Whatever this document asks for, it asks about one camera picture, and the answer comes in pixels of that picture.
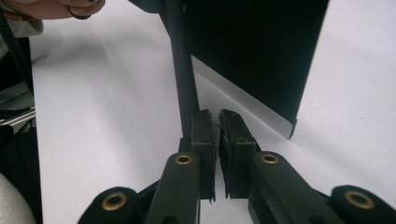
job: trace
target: human hand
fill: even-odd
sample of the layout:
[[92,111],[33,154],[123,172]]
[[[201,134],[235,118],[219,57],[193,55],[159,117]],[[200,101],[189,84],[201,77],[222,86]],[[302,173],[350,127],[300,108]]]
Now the human hand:
[[16,12],[41,20],[91,16],[100,11],[106,0],[1,0]]

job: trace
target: white table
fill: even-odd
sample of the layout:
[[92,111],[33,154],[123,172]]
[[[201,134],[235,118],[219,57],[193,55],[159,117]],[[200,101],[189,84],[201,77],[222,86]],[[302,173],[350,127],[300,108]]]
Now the white table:
[[[197,75],[202,109],[240,113],[263,150],[326,194],[356,185],[396,207],[396,4],[332,0],[299,122],[286,140]],[[111,0],[32,38],[45,223],[77,223],[93,198],[158,180],[181,137],[170,42],[158,15]],[[246,200],[202,202],[201,223],[249,223]]]

